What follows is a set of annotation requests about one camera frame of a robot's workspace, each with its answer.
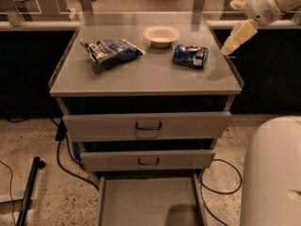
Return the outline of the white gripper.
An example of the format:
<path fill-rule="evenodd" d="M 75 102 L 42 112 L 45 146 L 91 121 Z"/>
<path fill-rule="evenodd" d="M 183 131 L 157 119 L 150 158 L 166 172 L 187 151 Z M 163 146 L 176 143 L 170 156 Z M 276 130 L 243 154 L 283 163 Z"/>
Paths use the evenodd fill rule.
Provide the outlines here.
<path fill-rule="evenodd" d="M 259 25 L 266 26 L 281 19 L 288 4 L 289 0 L 232 0 L 230 6 L 245 11 L 249 19 L 233 27 L 221 48 L 222 54 L 228 56 L 250 40 L 258 32 Z"/>

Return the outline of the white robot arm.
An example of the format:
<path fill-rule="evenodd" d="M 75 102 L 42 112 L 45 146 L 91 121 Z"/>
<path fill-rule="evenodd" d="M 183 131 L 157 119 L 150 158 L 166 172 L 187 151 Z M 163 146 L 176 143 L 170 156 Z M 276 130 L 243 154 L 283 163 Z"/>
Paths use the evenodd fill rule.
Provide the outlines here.
<path fill-rule="evenodd" d="M 236 24 L 221 48 L 232 54 L 261 26 L 282 18 L 301 0 L 232 0 L 247 19 Z M 262 124 L 250 140 L 242 186 L 240 226 L 301 226 L 301 117 Z"/>

